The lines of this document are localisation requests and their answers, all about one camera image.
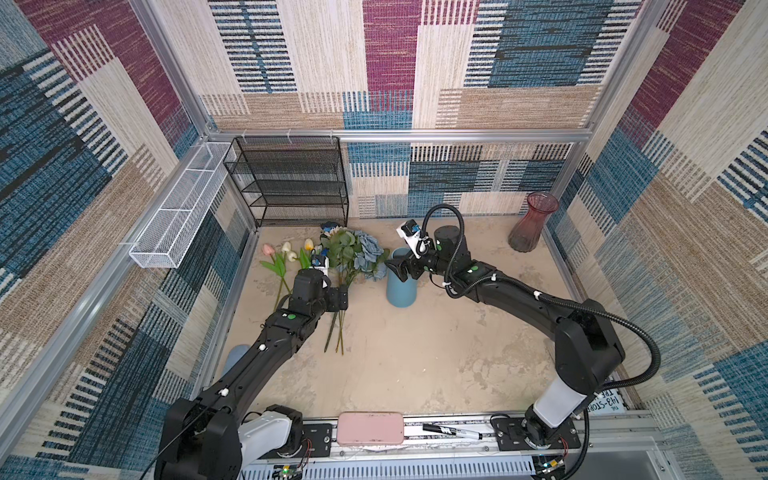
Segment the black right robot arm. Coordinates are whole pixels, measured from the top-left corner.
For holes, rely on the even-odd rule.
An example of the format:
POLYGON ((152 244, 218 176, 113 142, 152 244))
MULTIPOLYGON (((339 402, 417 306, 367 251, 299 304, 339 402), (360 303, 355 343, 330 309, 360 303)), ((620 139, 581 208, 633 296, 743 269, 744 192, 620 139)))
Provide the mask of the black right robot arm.
POLYGON ((472 258, 462 230, 443 226, 431 238, 408 220, 396 228, 409 252, 386 262, 399 280, 423 273, 441 275, 453 298, 500 309, 534 327, 555 347, 554 380, 525 414, 526 441, 549 446, 574 413, 582 412, 625 359, 625 351, 604 309, 594 301, 568 302, 472 258))

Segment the blue rose bouquet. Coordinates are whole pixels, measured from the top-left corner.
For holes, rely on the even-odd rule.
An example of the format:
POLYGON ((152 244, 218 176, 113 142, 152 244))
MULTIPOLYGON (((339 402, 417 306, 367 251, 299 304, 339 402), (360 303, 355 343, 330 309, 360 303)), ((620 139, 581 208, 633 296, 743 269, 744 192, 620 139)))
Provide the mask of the blue rose bouquet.
POLYGON ((339 226, 323 232, 320 242, 340 285, 350 287, 360 278, 385 278, 390 250, 383 248, 373 235, 339 226))

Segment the light blue ceramic vase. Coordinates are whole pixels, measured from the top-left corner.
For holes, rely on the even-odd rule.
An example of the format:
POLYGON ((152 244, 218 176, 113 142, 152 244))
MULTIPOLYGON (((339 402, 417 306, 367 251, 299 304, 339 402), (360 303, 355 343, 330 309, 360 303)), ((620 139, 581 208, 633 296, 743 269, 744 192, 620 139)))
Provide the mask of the light blue ceramic vase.
POLYGON ((397 308, 407 308, 414 304, 417 298, 418 282, 412 277, 401 281, 391 268, 387 268, 386 297, 388 302, 397 308))

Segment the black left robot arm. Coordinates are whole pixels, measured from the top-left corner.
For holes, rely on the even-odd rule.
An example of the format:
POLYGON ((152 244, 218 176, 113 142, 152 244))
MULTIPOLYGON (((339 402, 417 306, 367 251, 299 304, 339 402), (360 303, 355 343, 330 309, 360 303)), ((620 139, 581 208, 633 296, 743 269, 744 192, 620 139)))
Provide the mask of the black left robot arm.
POLYGON ((277 370, 296 354, 327 312, 347 309, 348 288, 333 286, 317 269, 302 269, 247 352, 194 399, 176 400, 166 413, 157 479, 237 479, 242 468, 273 452, 298 454, 303 416, 281 405, 248 421, 248 409, 277 370))

